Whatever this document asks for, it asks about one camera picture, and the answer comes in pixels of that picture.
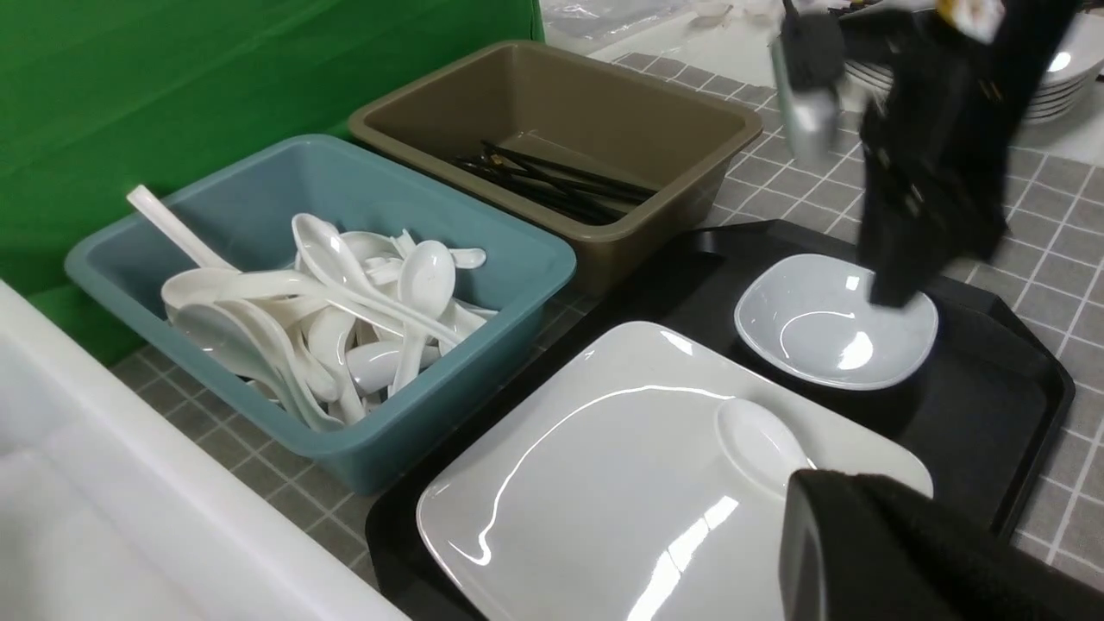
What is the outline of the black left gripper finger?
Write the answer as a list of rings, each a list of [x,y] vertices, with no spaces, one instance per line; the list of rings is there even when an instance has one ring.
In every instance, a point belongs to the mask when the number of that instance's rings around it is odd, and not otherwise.
[[[786,620],[1103,617],[1101,591],[890,476],[798,469],[786,491]]]

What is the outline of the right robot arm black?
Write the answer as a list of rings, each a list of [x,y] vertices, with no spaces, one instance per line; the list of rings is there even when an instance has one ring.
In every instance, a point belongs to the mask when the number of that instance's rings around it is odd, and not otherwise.
[[[906,306],[958,260],[992,263],[1007,232],[1010,148],[1080,1],[881,1],[850,15],[785,1],[769,59],[792,157],[838,141],[845,63],[890,69],[860,122],[866,170],[858,263],[869,299]]]

